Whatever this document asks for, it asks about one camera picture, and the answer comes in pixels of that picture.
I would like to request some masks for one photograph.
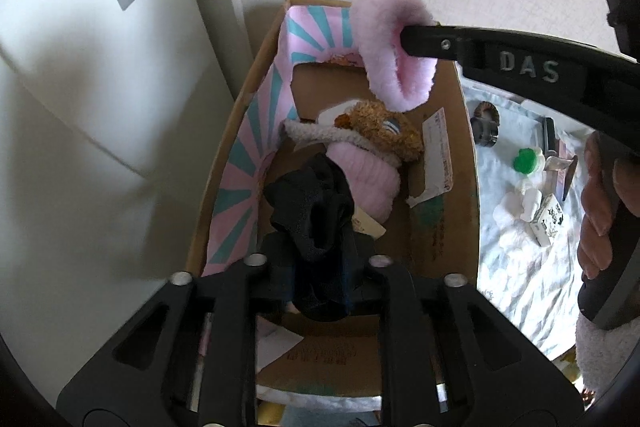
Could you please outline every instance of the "wrinkled bed sheet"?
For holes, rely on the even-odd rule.
[[[539,115],[500,96],[463,87],[472,116],[482,100],[500,113],[498,141],[493,148],[476,147],[480,200],[480,260],[478,289],[549,359],[575,344],[577,296],[582,270],[576,251],[584,212],[580,204],[586,183],[584,140],[556,129],[567,149],[580,158],[564,204],[561,233],[551,247],[540,247],[529,225],[519,220],[522,174],[511,167],[518,150],[542,147]],[[552,192],[548,174],[530,181],[543,194]]]

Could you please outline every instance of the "white door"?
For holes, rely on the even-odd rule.
[[[51,403],[184,265],[231,106],[195,0],[0,0],[0,331]]]

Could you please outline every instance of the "white box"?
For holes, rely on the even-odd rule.
[[[553,194],[549,194],[542,200],[540,208],[529,224],[540,246],[550,247],[558,235],[563,221],[564,215],[560,203]]]

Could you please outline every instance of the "person's fingers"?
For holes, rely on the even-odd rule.
[[[640,166],[617,159],[613,167],[613,185],[629,212],[640,217]]]
[[[613,212],[600,176],[592,176],[582,190],[582,207],[598,235],[606,235],[613,223]]]
[[[600,268],[595,266],[590,257],[585,253],[581,245],[578,245],[578,263],[587,279],[595,279],[600,273]]]
[[[598,147],[597,132],[592,132],[584,146],[584,162],[590,176],[600,176],[602,165],[600,163],[600,148]]]
[[[606,269],[611,263],[613,254],[609,236],[598,235],[588,216],[584,216],[582,220],[579,248],[582,248],[585,255],[601,270]]]

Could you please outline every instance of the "black cloth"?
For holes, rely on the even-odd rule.
[[[334,321],[351,310],[345,253],[353,241],[354,203],[342,170],[319,153],[297,171],[264,189],[273,207],[271,224],[294,245],[293,304],[306,317]]]

